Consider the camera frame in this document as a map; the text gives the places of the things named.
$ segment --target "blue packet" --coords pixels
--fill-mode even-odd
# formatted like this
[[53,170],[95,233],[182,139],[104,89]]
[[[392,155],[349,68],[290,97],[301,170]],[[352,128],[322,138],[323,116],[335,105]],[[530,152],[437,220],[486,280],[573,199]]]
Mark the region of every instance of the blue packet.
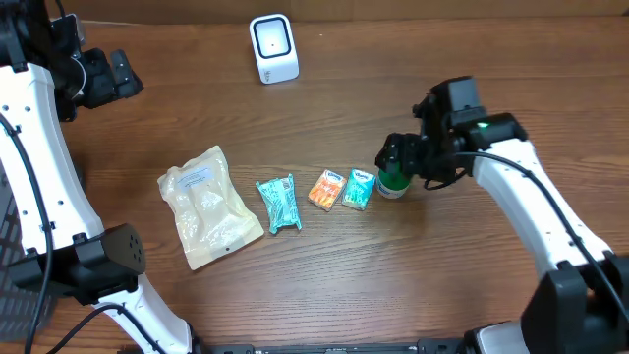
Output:
[[297,225],[298,229],[302,229],[292,173],[286,178],[276,178],[265,183],[256,182],[256,186],[266,204],[269,231],[273,235],[277,233],[277,229],[284,226]]
[[365,210],[372,195],[375,176],[365,171],[353,169],[345,187],[343,206]]

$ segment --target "blue candy wrapper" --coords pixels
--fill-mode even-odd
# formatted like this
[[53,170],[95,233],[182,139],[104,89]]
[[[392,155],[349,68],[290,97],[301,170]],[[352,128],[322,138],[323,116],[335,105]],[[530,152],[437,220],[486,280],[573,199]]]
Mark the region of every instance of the blue candy wrapper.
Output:
[[350,173],[345,195],[343,196],[343,206],[353,207],[358,210],[365,210],[367,202],[372,195],[375,176],[365,171],[353,169]]
[[293,174],[286,178],[272,179],[266,183],[256,182],[257,189],[268,211],[269,231],[274,235],[277,229],[289,225],[297,225],[302,229],[302,220],[295,201],[295,183]]

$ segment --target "orange packet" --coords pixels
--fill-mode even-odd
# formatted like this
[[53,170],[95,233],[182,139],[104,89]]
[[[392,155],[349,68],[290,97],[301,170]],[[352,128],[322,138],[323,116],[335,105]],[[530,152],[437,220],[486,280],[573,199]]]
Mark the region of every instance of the orange packet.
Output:
[[325,170],[308,193],[308,200],[316,206],[330,211],[343,192],[347,179],[338,173]]

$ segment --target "wood grain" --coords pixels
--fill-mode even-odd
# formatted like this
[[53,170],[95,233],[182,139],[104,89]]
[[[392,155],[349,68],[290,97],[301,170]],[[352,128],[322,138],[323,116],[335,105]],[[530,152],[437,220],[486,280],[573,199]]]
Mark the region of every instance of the wood grain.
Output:
[[[537,285],[533,261],[473,180],[432,193],[416,180],[400,201],[373,195],[364,212],[306,200],[324,168],[374,171],[386,135],[417,132],[411,106],[455,76],[475,75],[489,111],[516,115],[566,200],[629,252],[625,19],[294,24],[301,76],[273,86],[258,80],[245,25],[87,30],[91,45],[124,48],[145,84],[63,126],[87,195],[106,226],[139,230],[151,282],[210,344],[412,341],[519,317]],[[265,229],[255,182],[293,173],[304,229],[190,271],[156,179],[214,145]],[[88,312],[61,301],[38,352]],[[66,352],[131,343],[98,318]]]
[[[282,13],[294,22],[620,16],[628,0],[64,0],[83,20],[150,25],[248,24]],[[57,16],[53,0],[46,0]]]

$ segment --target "transparent plastic bag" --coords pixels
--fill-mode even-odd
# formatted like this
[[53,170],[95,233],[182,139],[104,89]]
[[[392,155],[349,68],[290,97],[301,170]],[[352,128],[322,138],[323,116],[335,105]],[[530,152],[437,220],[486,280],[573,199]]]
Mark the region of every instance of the transparent plastic bag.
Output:
[[237,251],[264,234],[240,198],[220,147],[213,147],[157,180],[175,214],[177,232],[192,270]]

